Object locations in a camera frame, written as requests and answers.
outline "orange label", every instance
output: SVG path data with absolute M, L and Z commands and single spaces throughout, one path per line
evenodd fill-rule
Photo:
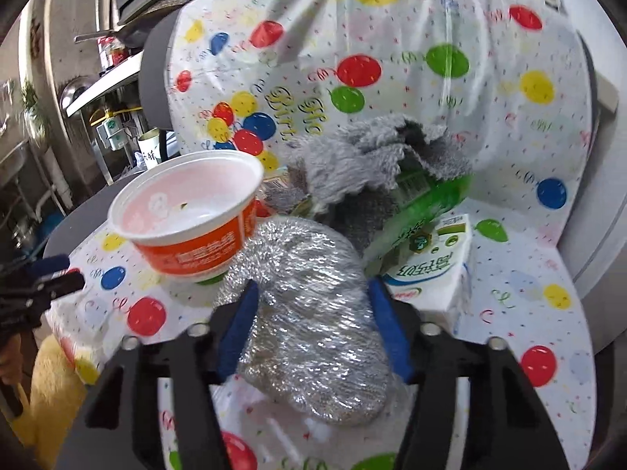
M 248 204 L 248 207 L 244 208 L 241 214 L 244 218 L 244 239 L 247 239 L 252 237 L 253 232 L 255 232 L 255 224 L 257 222 L 255 199 Z
M 204 272 L 230 260 L 241 248 L 239 216 L 187 242 L 161 247 L 136 246 L 156 271 L 178 275 Z

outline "birthday tablecloth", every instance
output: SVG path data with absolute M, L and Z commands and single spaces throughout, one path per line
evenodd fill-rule
M 183 153 L 237 148 L 267 170 L 296 134 L 403 112 L 446 125 L 473 164 L 473 293 L 456 335 L 507 340 L 574 470 L 584 466 L 596 391 L 584 313 L 554 247 L 592 128 L 589 71 L 568 20 L 535 0 L 195 0 L 179 15 L 164 83 Z M 177 284 L 101 226 L 71 255 L 82 292 L 48 321 L 93 383 L 125 334 L 144 343 L 205 320 L 218 284 Z M 180 469 L 171 384 L 161 380 L 164 457 Z M 235 470 L 386 470 L 413 391 L 393 387 L 374 422 L 333 427 L 238 376 L 213 390 Z M 467 387 L 448 467 L 459 467 Z M 538 454 L 541 464 L 542 455 Z
M 542 236 L 516 211 L 466 200 L 449 215 L 462 212 L 469 213 L 475 228 L 476 266 L 469 311 L 456 335 L 475 342 L 493 335 L 507 340 L 547 408 L 571 468 L 580 469 L 592 438 L 596 390 L 591 341 L 569 274 L 557 249 L 539 244 Z M 158 276 L 106 224 L 71 254 L 71 264 L 87 285 L 55 302 L 47 317 L 87 383 L 97 379 L 124 335 L 159 342 L 205 320 L 219 287 Z M 164 456 L 168 468 L 180 470 L 170 386 L 170 380 L 159 383 Z M 213 396 L 225 440 L 238 454 L 235 470 L 385 470 L 392 468 L 412 398 L 409 388 L 392 390 L 384 412 L 356 428 L 308 419 L 238 376 L 214 387 Z M 463 452 L 467 394 L 463 384 L 451 470 Z

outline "kitchen shelf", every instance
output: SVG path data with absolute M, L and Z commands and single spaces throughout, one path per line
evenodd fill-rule
M 102 97 L 104 94 L 120 86 L 135 81 L 139 74 L 139 68 L 142 65 L 142 55 L 143 51 L 127 58 L 120 65 L 109 70 L 108 73 L 81 93 L 77 99 L 68 106 L 66 111 L 67 115 L 72 116 L 94 99 Z

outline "red balloon print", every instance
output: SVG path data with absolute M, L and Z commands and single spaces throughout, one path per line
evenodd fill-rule
M 233 136 L 233 142 L 241 152 L 250 153 L 250 155 L 259 155 L 263 152 L 263 142 L 261 139 L 259 139 L 255 133 L 247 131 L 246 129 L 237 131 Z
M 527 30 L 542 30 L 540 16 L 533 10 L 528 9 L 528 7 L 512 5 L 512 7 L 510 7 L 510 17 Z
M 337 77 L 353 88 L 370 86 L 381 77 L 381 66 L 374 58 L 364 54 L 346 57 L 337 66 Z
M 212 115 L 214 118 L 221 118 L 222 120 L 227 122 L 227 125 L 229 127 L 233 125 L 233 109 L 231 109 L 231 106 L 229 106 L 227 103 L 217 103 L 216 107 L 213 108 Z
M 555 354 L 547 347 L 529 348 L 520 360 L 522 370 L 534 387 L 546 385 L 553 379 L 557 370 Z
M 257 470 L 255 453 L 244 440 L 228 431 L 222 431 L 222 440 L 225 441 L 233 470 Z
M 283 27 L 276 21 L 261 21 L 250 36 L 250 43 L 255 47 L 268 47 L 283 35 Z
M 179 92 L 186 92 L 189 90 L 189 85 L 192 84 L 192 73 L 188 70 L 182 70 L 176 77 L 176 87 Z
M 152 297 L 142 297 L 129 309 L 129 328 L 140 336 L 154 336 L 165 323 L 165 307 Z
M 59 344 L 61 345 L 70 366 L 72 366 L 72 368 L 76 366 L 76 362 L 74 361 L 74 343 L 72 343 L 72 340 L 67 336 L 64 336 L 59 340 Z
M 266 204 L 261 200 L 255 200 L 255 211 L 257 217 L 270 217 L 272 215 L 271 211 L 268 210 Z

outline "white cup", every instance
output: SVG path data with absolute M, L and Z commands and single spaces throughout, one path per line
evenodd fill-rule
M 142 134 L 137 138 L 139 150 L 143 155 L 143 160 L 148 169 L 154 168 L 161 162 L 161 154 L 159 153 L 159 129 L 154 128 Z

